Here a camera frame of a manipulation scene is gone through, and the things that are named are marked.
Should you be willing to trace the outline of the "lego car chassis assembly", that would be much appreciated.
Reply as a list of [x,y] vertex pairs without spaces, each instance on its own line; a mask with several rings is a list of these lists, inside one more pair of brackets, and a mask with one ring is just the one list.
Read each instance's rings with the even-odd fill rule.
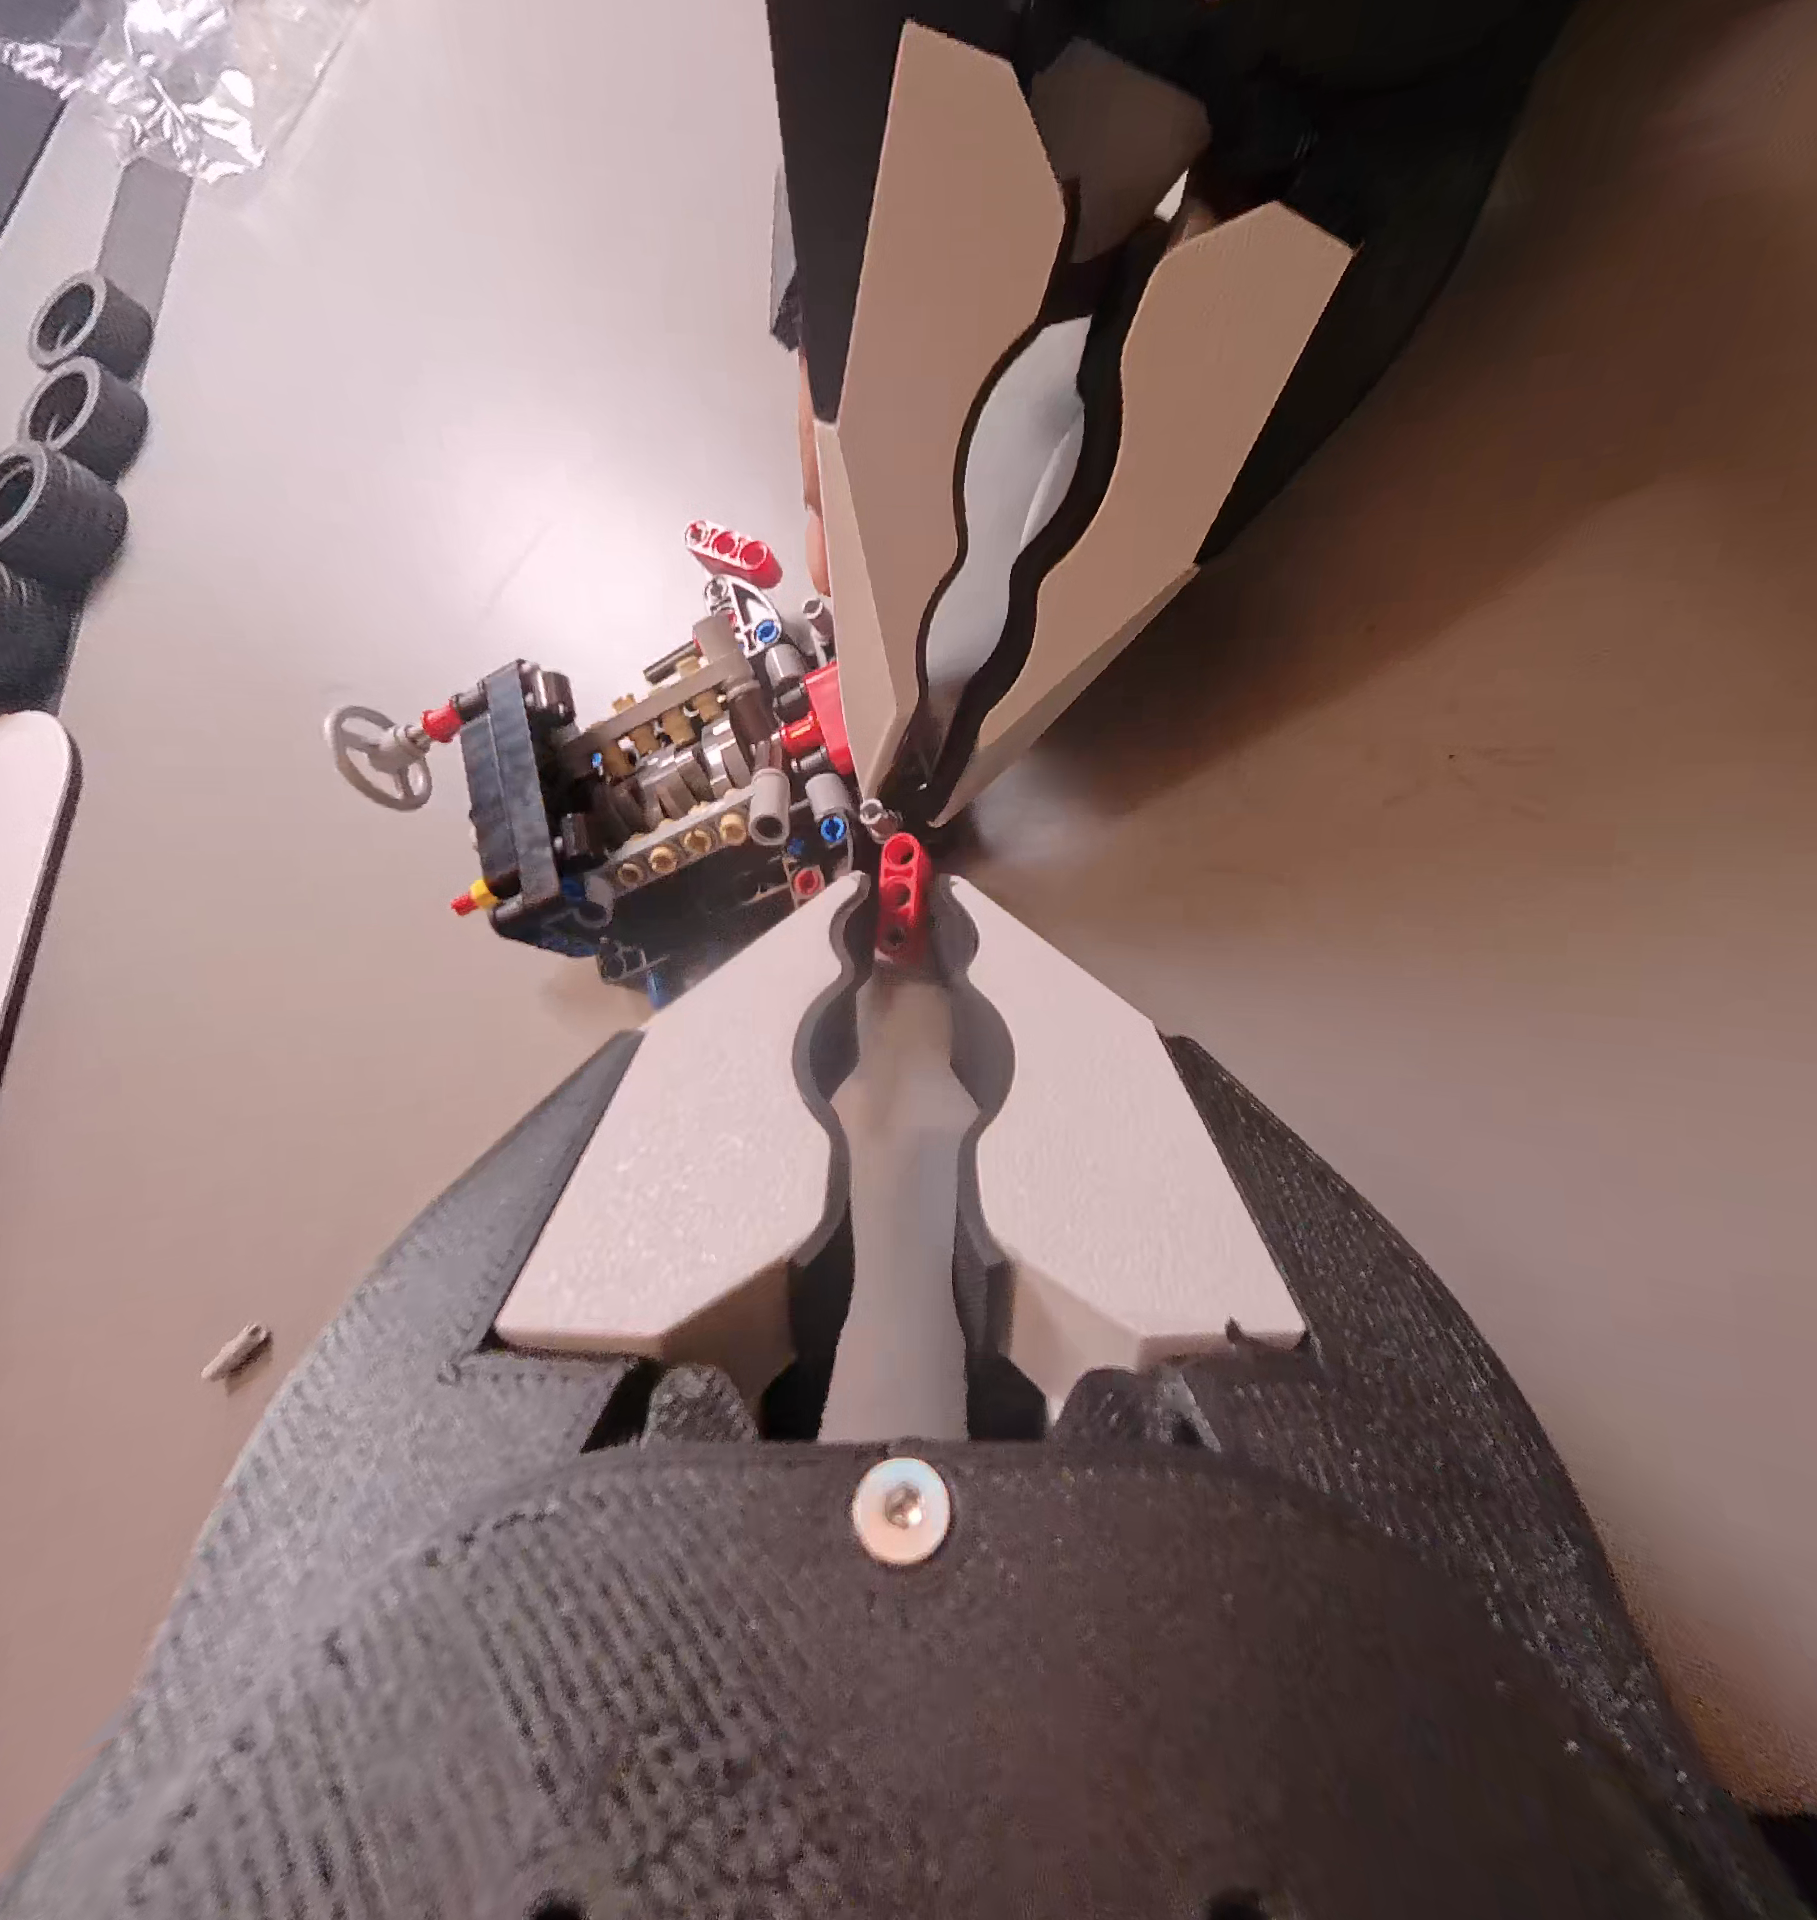
[[830,602],[784,618],[712,577],[641,698],[578,711],[565,673],[513,659],[421,718],[337,707],[325,739],[367,799],[418,810],[429,752],[461,750],[476,880],[451,906],[592,961],[670,1004],[849,873],[878,885],[895,815],[855,779]]

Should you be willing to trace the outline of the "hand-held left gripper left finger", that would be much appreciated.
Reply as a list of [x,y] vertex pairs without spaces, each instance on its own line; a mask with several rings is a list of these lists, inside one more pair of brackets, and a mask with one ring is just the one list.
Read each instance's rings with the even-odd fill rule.
[[701,1362],[745,1396],[830,1374],[851,1293],[830,1096],[871,929],[849,873],[651,1015],[493,1317],[504,1349]]

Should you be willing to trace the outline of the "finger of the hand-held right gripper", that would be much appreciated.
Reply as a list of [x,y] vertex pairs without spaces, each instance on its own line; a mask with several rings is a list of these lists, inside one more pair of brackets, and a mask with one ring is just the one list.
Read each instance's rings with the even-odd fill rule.
[[1040,577],[1031,644],[989,710],[935,823],[955,819],[1195,571],[1353,250],[1278,200],[1183,239],[1120,347],[1120,440],[1098,505]]
[[908,23],[833,420],[817,423],[847,750],[884,782],[926,615],[964,549],[969,420],[1038,317],[1063,192],[1016,70]]

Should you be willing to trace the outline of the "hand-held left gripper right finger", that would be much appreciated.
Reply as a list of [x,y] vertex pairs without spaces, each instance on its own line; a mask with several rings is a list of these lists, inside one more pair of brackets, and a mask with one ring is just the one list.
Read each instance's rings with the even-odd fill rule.
[[1063,1409],[1095,1371],[1250,1341],[1304,1310],[1154,1020],[968,880],[944,884],[969,1415]]

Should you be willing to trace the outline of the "empty clear plastic bag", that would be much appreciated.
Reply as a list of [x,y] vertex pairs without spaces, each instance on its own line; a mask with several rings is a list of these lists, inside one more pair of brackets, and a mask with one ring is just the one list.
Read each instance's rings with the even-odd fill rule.
[[362,2],[78,2],[0,32],[0,65],[88,113],[125,163],[193,185],[258,174],[313,100]]

